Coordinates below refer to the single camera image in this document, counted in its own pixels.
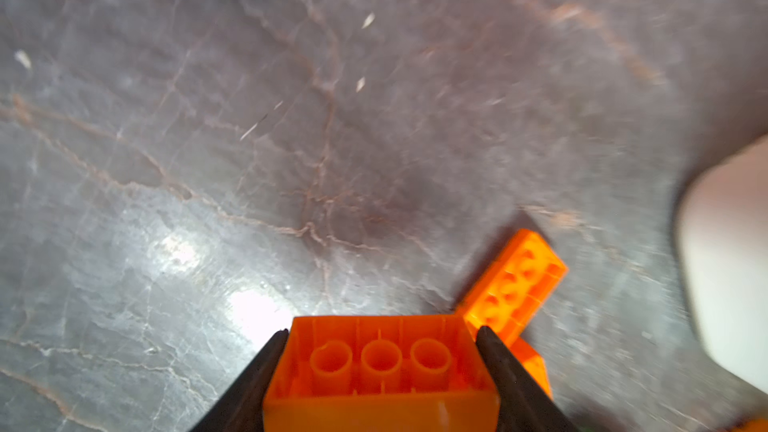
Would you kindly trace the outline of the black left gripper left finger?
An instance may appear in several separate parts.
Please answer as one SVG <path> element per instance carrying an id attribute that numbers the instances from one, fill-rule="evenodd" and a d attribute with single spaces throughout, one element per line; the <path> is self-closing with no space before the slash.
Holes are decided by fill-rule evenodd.
<path id="1" fill-rule="evenodd" d="M 275 332 L 190 432 L 264 432 L 264 398 L 288 338 Z"/>

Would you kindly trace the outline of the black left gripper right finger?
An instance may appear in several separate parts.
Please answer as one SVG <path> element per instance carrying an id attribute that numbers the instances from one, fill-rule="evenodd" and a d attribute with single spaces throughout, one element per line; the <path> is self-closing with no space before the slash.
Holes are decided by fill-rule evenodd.
<path id="1" fill-rule="evenodd" d="M 578 432 L 490 327 L 479 329 L 475 343 L 499 392 L 497 431 Z"/>

